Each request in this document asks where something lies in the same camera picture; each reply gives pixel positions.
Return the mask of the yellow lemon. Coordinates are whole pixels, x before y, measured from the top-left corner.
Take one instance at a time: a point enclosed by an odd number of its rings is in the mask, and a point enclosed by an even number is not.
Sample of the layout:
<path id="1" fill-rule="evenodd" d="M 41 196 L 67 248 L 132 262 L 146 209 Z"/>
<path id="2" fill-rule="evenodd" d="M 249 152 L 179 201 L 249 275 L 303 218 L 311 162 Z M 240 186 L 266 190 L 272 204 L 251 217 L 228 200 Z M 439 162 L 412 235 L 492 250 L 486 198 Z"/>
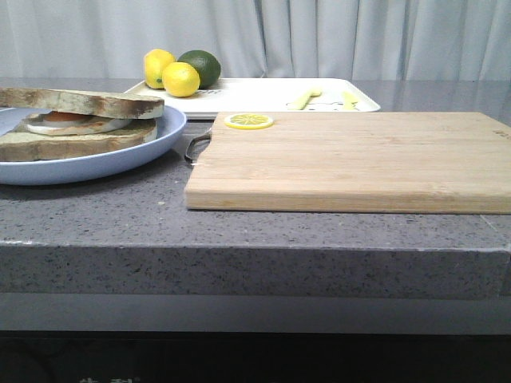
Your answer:
<path id="1" fill-rule="evenodd" d="M 175 62 L 172 53 L 164 49 L 152 49 L 144 56 L 145 84 L 151 89 L 163 89 L 163 70 Z"/>
<path id="2" fill-rule="evenodd" d="M 173 62 L 162 72 L 164 90 L 173 97 L 190 97 L 200 87 L 199 73 L 188 63 Z"/>

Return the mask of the white tray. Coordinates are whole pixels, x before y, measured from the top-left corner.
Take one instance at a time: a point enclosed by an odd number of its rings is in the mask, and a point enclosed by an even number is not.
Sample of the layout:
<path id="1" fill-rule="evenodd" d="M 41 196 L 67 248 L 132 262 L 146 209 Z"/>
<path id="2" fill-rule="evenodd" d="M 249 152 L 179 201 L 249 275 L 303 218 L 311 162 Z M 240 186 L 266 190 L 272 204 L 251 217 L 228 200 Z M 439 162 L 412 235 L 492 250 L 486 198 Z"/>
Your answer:
<path id="1" fill-rule="evenodd" d="M 220 112 L 287 112 L 287 103 L 310 88 L 322 94 L 311 98 L 304 112 L 376 112 L 380 105 L 347 80 L 338 78 L 221 78 L 212 87 L 190 97 L 173 97 L 163 89 L 151 89 L 143 81 L 128 93 L 164 99 L 193 120 L 213 120 Z M 358 98 L 356 111 L 343 110 L 343 91 Z"/>

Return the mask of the lemon slice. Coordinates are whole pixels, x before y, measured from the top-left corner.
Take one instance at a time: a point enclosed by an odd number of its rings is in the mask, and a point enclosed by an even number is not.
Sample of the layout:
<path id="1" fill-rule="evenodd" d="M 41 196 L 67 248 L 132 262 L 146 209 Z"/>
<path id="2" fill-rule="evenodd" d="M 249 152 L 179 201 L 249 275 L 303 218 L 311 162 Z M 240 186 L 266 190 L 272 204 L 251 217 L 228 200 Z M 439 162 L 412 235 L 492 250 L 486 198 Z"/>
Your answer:
<path id="1" fill-rule="evenodd" d="M 271 127 L 274 124 L 274 120 L 270 116 L 262 114 L 238 113 L 226 116 L 224 124 L 229 128 L 258 130 Z"/>

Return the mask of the left yellow lemon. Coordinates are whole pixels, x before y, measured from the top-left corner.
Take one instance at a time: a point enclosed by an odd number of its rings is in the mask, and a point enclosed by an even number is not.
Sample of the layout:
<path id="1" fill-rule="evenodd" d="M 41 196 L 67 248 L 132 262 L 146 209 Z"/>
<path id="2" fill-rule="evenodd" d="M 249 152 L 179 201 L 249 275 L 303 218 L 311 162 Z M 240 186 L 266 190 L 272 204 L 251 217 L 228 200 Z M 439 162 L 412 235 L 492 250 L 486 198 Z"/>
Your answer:
<path id="1" fill-rule="evenodd" d="M 151 89 L 163 89 L 163 70 L 175 62 L 172 53 L 164 49 L 152 49 L 144 56 L 145 84 Z"/>

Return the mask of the light blue plate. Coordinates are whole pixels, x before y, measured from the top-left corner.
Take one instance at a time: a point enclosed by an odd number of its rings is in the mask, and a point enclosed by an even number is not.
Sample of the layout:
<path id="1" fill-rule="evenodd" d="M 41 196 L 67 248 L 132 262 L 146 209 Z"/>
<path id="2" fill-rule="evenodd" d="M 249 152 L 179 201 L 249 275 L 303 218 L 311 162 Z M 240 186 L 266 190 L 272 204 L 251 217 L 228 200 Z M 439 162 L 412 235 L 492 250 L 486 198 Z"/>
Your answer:
<path id="1" fill-rule="evenodd" d="M 156 119 L 156 139 L 132 148 L 65 160 L 2 162 L 1 183 L 9 185 L 67 184 L 125 172 L 155 160 L 180 139 L 186 115 L 170 106 Z"/>

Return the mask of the yellow plastic fork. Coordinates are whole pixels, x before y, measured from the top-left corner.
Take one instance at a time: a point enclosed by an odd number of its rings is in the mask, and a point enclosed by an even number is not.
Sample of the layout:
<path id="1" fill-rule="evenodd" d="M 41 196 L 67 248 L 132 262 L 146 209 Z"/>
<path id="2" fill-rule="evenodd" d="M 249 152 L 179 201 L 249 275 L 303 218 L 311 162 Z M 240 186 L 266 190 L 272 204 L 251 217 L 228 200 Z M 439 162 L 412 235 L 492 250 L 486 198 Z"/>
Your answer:
<path id="1" fill-rule="evenodd" d="M 343 110 L 356 111 L 358 109 L 358 98 L 348 91 L 343 91 Z"/>

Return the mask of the front yellow lemon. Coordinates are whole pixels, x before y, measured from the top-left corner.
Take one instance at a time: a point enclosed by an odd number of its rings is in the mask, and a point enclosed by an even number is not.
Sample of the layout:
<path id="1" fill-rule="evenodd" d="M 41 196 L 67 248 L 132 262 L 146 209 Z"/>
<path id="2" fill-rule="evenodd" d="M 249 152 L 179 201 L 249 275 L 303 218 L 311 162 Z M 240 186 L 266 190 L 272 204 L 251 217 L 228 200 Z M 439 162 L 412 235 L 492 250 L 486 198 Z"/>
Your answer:
<path id="1" fill-rule="evenodd" d="M 173 62 L 162 72 L 164 90 L 173 97 L 190 97 L 200 87 L 199 73 L 188 63 Z"/>

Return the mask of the bread slice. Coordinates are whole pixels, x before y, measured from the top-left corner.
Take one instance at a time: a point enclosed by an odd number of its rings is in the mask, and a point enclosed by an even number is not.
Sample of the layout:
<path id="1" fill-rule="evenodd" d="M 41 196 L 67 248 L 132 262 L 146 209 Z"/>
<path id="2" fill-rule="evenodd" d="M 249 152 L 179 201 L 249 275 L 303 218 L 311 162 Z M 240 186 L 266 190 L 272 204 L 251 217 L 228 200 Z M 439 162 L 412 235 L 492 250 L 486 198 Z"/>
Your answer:
<path id="1" fill-rule="evenodd" d="M 1 161 L 62 160 L 131 148 L 156 139 L 157 122 L 135 120 L 124 128 L 89 135 L 46 136 L 11 131 L 1 136 Z"/>
<path id="2" fill-rule="evenodd" d="M 151 119 L 162 116 L 164 112 L 164 100 L 160 97 L 74 89 L 2 87 L 1 106 L 115 119 Z"/>

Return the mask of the grey curtain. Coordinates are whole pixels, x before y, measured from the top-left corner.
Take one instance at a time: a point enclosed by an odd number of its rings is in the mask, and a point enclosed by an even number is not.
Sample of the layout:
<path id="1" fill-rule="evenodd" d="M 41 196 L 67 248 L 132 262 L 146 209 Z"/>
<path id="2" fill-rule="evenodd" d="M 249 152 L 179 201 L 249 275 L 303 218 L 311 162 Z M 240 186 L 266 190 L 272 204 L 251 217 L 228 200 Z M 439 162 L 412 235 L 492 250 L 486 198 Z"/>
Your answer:
<path id="1" fill-rule="evenodd" d="M 4 1 L 3 77 L 139 78 L 151 49 L 226 77 L 507 81 L 507 1 Z"/>

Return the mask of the wooden cutting board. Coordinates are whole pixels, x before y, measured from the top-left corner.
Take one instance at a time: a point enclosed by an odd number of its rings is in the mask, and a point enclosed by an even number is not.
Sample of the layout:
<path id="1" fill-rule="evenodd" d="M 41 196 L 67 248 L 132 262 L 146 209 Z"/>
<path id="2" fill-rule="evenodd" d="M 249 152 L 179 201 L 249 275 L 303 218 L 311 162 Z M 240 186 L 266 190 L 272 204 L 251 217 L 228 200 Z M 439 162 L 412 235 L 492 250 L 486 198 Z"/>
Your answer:
<path id="1" fill-rule="evenodd" d="M 207 210 L 507 214 L 510 128 L 483 113 L 220 113 L 184 189 Z"/>

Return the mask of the fried egg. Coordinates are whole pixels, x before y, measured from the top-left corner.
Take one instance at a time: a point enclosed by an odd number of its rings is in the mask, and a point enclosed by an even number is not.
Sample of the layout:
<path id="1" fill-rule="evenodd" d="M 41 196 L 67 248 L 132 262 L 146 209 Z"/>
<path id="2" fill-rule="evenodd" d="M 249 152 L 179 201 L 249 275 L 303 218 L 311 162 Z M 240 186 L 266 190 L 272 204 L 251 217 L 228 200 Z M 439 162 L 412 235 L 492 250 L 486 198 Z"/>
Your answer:
<path id="1" fill-rule="evenodd" d="M 124 128 L 131 119 L 113 119 L 77 113 L 34 113 L 18 124 L 18 129 L 46 136 L 89 135 Z"/>

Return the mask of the green lime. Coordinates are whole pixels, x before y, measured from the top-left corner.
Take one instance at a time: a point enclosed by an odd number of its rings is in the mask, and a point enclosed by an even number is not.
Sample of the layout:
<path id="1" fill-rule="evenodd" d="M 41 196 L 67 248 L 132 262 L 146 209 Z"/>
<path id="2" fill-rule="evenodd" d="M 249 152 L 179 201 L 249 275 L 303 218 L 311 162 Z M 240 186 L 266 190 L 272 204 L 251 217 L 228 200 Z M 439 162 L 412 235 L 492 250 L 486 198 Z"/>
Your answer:
<path id="1" fill-rule="evenodd" d="M 199 89 L 208 89 L 213 86 L 220 78 L 221 64 L 211 53 L 194 49 L 181 54 L 178 59 L 180 62 L 190 64 L 199 74 Z"/>

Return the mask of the yellow plastic spoon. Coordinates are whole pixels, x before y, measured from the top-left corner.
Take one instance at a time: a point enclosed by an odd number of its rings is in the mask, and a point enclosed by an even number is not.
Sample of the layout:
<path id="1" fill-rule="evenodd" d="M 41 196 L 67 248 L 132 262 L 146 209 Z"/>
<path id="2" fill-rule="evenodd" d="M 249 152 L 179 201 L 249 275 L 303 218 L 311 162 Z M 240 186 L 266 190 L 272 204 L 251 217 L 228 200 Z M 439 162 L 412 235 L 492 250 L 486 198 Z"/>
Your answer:
<path id="1" fill-rule="evenodd" d="M 322 92 L 321 88 L 310 88 L 301 92 L 291 102 L 287 103 L 287 110 L 303 110 L 311 98 L 320 96 Z"/>

